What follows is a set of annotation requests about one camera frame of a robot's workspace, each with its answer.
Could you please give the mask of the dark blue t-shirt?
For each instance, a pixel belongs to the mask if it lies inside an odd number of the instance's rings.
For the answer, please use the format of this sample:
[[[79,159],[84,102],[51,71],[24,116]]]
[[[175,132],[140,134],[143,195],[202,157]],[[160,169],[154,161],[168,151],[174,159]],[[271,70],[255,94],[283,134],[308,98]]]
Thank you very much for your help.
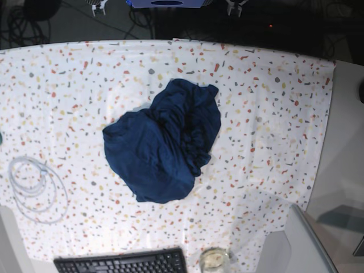
[[[149,107],[104,128],[106,160],[137,201],[165,204],[192,191],[221,127],[217,94],[174,79]]]

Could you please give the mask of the black computer keyboard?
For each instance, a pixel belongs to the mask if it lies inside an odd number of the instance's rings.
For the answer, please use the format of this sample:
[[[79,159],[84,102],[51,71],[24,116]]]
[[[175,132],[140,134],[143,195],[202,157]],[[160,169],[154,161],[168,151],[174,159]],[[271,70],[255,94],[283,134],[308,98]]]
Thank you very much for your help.
[[[58,272],[188,272],[179,247],[121,255],[58,258],[53,263]]]

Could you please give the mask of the clear glass jar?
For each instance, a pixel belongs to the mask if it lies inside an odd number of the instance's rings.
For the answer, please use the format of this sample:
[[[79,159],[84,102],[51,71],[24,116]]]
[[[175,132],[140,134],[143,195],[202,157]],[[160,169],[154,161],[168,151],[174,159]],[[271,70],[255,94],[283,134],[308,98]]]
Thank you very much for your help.
[[[200,255],[201,273],[229,273],[230,257],[225,249],[211,247]]]

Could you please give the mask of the terrazzo patterned tablecloth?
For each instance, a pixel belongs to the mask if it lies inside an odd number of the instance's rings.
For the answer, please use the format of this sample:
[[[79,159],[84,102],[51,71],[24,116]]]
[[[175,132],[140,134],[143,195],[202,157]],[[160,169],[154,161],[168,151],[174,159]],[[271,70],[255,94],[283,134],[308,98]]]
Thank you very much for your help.
[[[187,40],[119,40],[1,51],[1,205],[27,254],[121,254],[180,246],[189,272],[210,247],[254,272],[292,204],[305,209],[328,123],[335,65]],[[103,129],[170,80],[214,85],[221,129],[194,189],[137,202],[109,167]]]

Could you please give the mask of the blue box at top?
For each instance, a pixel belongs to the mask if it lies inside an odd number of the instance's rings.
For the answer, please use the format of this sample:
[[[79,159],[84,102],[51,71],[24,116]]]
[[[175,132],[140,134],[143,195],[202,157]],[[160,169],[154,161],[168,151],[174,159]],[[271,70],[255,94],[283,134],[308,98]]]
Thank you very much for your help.
[[[134,8],[201,8],[211,4],[210,0],[129,0],[126,3]]]

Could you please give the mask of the grey monitor edge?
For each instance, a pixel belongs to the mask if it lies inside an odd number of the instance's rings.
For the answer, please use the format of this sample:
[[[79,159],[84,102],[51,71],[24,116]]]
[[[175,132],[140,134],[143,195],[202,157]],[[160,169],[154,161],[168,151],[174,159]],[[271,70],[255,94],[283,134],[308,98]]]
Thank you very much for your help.
[[[321,241],[297,205],[292,205],[289,210],[285,234],[291,246],[287,272],[337,272]]]

